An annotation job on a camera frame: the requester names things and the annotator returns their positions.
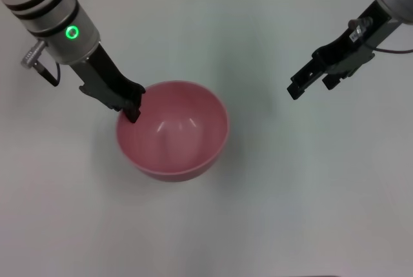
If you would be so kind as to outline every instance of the metal connector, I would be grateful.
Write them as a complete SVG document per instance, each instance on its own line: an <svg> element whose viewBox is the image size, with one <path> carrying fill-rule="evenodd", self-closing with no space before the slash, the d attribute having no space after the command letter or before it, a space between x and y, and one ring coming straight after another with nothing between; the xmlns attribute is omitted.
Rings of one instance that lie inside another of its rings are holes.
<svg viewBox="0 0 413 277"><path fill-rule="evenodd" d="M43 40L39 40L25 55L25 57L21 60L21 66L31 69L34 64L39 59L41 52L43 49L46 48L46 42Z"/></svg>

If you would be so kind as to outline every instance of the black stripe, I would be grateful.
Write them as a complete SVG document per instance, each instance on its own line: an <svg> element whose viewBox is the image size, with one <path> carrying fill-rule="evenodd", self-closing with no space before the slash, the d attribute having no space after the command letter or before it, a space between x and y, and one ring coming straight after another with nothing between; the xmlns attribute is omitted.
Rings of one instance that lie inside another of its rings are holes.
<svg viewBox="0 0 413 277"><path fill-rule="evenodd" d="M6 4L6 7L9 8L12 11L23 11L23 10L28 10L30 8L33 8L37 6L38 4L42 3L45 0L30 0L27 1L23 4L18 4L18 5L8 5Z"/></svg>
<svg viewBox="0 0 413 277"><path fill-rule="evenodd" d="M79 3L76 0L76 5L75 8L73 9L73 12L70 14L70 16L68 16L62 23L60 23L59 25L57 25L56 27L53 27L51 30L47 30L46 32L31 32L29 31L34 37L50 37L53 36L54 34L57 34L59 32L61 32L62 30L64 30L67 26L69 26L70 24L72 24L72 22L74 21L74 19L77 17L77 14L79 13Z"/></svg>
<svg viewBox="0 0 413 277"><path fill-rule="evenodd" d="M37 19L38 17L42 17L48 12L52 11L62 0L53 0L51 3L47 4L44 8L39 9L38 11L31 12L29 14L15 14L17 18L20 20L33 20Z"/></svg>

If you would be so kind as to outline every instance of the bowl rim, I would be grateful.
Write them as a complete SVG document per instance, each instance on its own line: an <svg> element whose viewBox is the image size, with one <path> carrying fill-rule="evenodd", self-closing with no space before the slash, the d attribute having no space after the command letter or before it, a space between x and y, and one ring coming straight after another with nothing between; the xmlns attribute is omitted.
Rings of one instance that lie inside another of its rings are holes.
<svg viewBox="0 0 413 277"><path fill-rule="evenodd" d="M195 172L199 169L202 169L203 167L211 164L211 162L213 162L221 153L221 151L224 149L225 144L227 143L229 134L230 134L230 118L228 115L228 110L225 107L224 103L215 95L215 93L213 93L209 88L204 87L203 85L200 85L199 83L195 83L192 81L186 81L186 80L170 80L170 81L162 81L162 82L158 82L158 83L154 83L153 85L149 85L148 87L146 87L146 90L149 90L150 88L154 88L156 86L159 85L165 85L165 84L169 84L169 83L185 83L185 84L189 84L189 85L195 85L199 88L203 88L204 90L206 90L209 94L211 94L219 103L219 105L221 106L221 108L224 110L225 113L225 119L227 121L227 133L225 134L225 137L222 141L222 143L220 144L217 152L215 152L210 158L208 158L206 161L202 162L200 165L196 166L196 167L192 167L191 169L187 169L187 170L182 170L180 172L158 172L155 170L150 170L147 169L146 167L143 167L141 165L138 165L135 161L133 161L132 159L129 158L128 154L125 153L125 151L122 149L121 143L119 142L119 136L118 136L118 132L117 132L117 127L119 125L119 121L122 117L122 115L125 115L123 113L123 111L119 114L119 116L117 117L117 121L116 121L116 141L117 144L119 145L119 148L121 149L122 153L124 156L126 156L126 158L132 162L132 164L134 166L136 166L138 169L142 170L143 172L149 173L149 174L153 174L153 175L158 175L158 176L180 176L180 175L185 175L185 174L189 174L191 172Z"/></svg>

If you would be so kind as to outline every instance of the green led ring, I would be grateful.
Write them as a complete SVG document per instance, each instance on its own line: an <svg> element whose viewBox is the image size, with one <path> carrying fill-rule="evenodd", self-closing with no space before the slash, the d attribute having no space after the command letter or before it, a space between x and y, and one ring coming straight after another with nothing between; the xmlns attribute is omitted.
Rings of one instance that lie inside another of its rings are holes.
<svg viewBox="0 0 413 277"><path fill-rule="evenodd" d="M79 36L79 29L72 25L66 28L66 37L69 39L76 39Z"/></svg>

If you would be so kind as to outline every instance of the white tabletop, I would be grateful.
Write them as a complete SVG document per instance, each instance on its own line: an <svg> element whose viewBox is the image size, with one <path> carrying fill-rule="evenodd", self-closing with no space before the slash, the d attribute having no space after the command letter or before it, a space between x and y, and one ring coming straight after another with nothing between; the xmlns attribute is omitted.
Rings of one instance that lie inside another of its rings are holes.
<svg viewBox="0 0 413 277"><path fill-rule="evenodd" d="M127 77L211 88L231 137L192 181L142 175L117 113L70 68L53 88L19 65L35 41L0 6L1 276L412 276L413 56L287 92L372 0L80 2ZM412 36L402 26L382 47Z"/></svg>

